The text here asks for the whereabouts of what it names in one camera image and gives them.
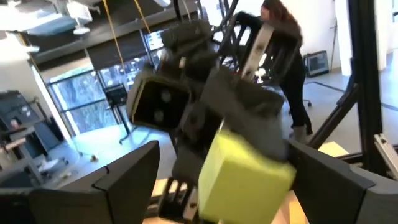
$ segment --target white wall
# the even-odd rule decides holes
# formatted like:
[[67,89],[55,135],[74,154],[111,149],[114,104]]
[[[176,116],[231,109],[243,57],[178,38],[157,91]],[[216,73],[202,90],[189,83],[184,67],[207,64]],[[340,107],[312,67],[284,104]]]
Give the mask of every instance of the white wall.
[[[21,48],[15,36],[7,36],[6,39],[0,40],[0,90],[19,90],[27,101],[38,97],[45,114],[54,117],[64,138],[69,139],[70,136],[66,127],[49,93],[45,91],[45,86],[39,74],[34,73],[27,61],[28,54]],[[34,107],[34,110],[37,114],[40,114],[38,108]]]
[[[392,2],[390,0],[375,1],[375,30],[377,40],[377,62],[379,70],[387,67],[387,54],[392,52]],[[342,73],[351,74],[352,56],[351,33],[349,28],[347,0],[336,0],[336,12],[338,20],[339,41],[342,46],[340,57]]]
[[[263,0],[240,1],[236,11],[246,11],[259,16],[262,2]],[[307,54],[326,50],[330,64],[334,36],[332,27],[336,22],[333,0],[282,0],[282,2],[302,27],[303,46],[301,52]],[[214,0],[202,0],[202,4],[209,13],[209,20],[215,19],[218,20],[216,23],[220,23],[221,14],[219,12],[215,16],[210,14],[217,13],[215,10],[217,3],[218,1]],[[333,68],[338,67],[341,65],[338,39],[336,38]]]
[[[282,0],[302,28],[303,54],[321,50],[328,52],[328,61],[331,63],[333,51],[334,25],[336,22],[335,5],[333,0]],[[335,43],[333,68],[340,64],[338,38]]]

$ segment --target yellow foam block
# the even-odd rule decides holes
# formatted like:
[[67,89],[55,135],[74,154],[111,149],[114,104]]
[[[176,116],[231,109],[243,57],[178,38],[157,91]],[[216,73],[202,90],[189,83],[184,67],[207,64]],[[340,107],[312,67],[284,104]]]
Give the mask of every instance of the yellow foam block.
[[199,214],[226,223],[271,223],[294,177],[291,165],[261,156],[243,138],[222,130],[199,176]]

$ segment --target glass door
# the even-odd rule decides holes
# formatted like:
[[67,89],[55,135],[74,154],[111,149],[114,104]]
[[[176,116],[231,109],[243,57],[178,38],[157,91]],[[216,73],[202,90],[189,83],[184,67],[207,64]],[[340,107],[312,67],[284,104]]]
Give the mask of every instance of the glass door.
[[116,124],[95,71],[59,79],[47,86],[73,135]]

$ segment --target rope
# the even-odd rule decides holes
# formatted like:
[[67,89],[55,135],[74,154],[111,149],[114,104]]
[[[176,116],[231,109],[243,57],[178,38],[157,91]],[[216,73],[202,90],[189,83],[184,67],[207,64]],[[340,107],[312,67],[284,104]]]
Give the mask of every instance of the rope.
[[114,42],[115,42],[115,44],[116,44],[116,48],[117,48],[117,50],[118,50],[118,54],[119,54],[120,61],[121,61],[121,63],[122,63],[123,73],[126,74],[126,68],[124,67],[124,60],[123,60],[123,58],[122,58],[122,53],[121,53],[120,48],[119,48],[118,39],[116,38],[116,34],[115,34],[115,32],[114,32],[113,22],[112,22],[112,18],[111,18],[111,13],[109,12],[108,3],[106,2],[106,0],[103,0],[103,2],[104,2],[104,6],[105,6],[106,16],[108,17],[108,21],[109,21],[109,24],[110,24],[110,26],[111,26],[111,30],[112,30],[112,34],[113,34],[113,39],[114,39]]
[[147,21],[145,20],[144,14],[142,13],[142,10],[141,10],[141,7],[140,7],[140,5],[139,5],[139,3],[138,3],[138,0],[134,0],[134,2],[136,3],[136,6],[137,6],[137,9],[138,9],[139,14],[141,15],[142,21],[144,21],[144,25],[145,25],[145,27],[147,28],[148,34],[150,34],[151,31],[150,31],[150,29],[149,29],[149,26],[148,26]]
[[191,22],[191,14],[189,13],[188,6],[187,6],[187,2],[186,2],[186,0],[182,0],[182,2],[183,2],[183,4],[184,4],[185,10],[187,11],[188,20]]

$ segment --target yellow cable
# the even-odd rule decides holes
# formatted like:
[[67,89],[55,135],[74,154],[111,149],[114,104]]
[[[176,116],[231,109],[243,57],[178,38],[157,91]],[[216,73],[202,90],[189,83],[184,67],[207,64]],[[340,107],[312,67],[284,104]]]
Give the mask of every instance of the yellow cable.
[[115,42],[116,48],[118,50],[119,58],[120,58],[120,61],[122,62],[123,73],[126,74],[126,68],[124,67],[124,61],[123,61],[123,58],[122,58],[122,53],[121,53],[120,48],[119,48],[118,39],[116,38],[116,34],[114,32],[113,22],[112,22],[112,18],[111,18],[111,13],[109,12],[108,3],[106,2],[106,0],[103,0],[103,2],[104,2],[104,6],[105,6],[106,15],[108,17],[108,21],[109,21],[109,24],[111,26],[114,42]]
[[149,29],[148,23],[145,20],[144,14],[142,13],[142,10],[141,10],[141,7],[140,7],[140,5],[138,3],[138,0],[134,0],[134,2],[136,3],[136,6],[137,6],[139,14],[141,15],[142,21],[144,21],[144,25],[147,28],[148,34],[150,34],[150,29]]

